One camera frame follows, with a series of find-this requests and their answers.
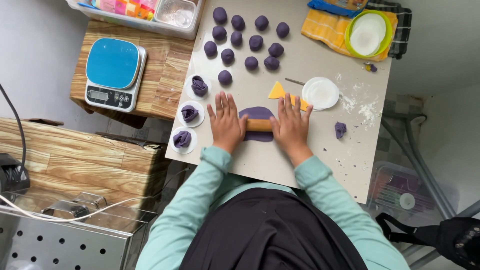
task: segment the yellow plastic scraper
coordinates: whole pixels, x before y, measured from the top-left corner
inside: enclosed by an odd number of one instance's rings
[[[283,90],[283,86],[276,82],[268,95],[268,98],[277,99],[277,98],[285,98],[285,91]],[[295,105],[295,96],[290,95],[290,100],[292,101],[292,105]],[[308,103],[300,98],[300,110],[307,111]]]

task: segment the sleeve cuff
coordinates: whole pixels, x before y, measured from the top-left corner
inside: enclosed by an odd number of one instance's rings
[[[200,160],[206,161],[227,174],[232,165],[232,156],[222,148],[210,146],[202,148]]]
[[[295,178],[301,189],[312,186],[317,181],[332,175],[332,170],[317,156],[311,156],[295,168]]]

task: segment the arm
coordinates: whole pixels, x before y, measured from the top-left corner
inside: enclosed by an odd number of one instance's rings
[[[202,149],[200,164],[152,225],[138,269],[175,270],[180,266],[228,172],[232,158],[218,147]]]
[[[348,236],[369,270],[409,269],[378,224],[360,208],[317,156],[311,156],[296,167],[295,178],[315,207],[335,221]]]
[[[200,164],[178,189],[150,230],[137,269],[177,270],[213,203],[215,191],[230,169],[231,153],[243,141],[247,116],[238,119],[232,95],[215,96],[216,115],[207,105],[213,146],[202,149]]]

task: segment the person's left hand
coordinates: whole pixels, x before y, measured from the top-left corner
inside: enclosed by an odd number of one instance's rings
[[[216,116],[212,105],[207,104],[212,127],[213,146],[219,147],[232,153],[245,137],[247,115],[238,118],[237,105],[233,101],[232,94],[225,95],[224,91],[215,95]]]

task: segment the wooden rolling pin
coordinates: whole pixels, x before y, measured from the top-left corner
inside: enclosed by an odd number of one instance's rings
[[[247,119],[247,131],[272,132],[272,125],[270,120]]]

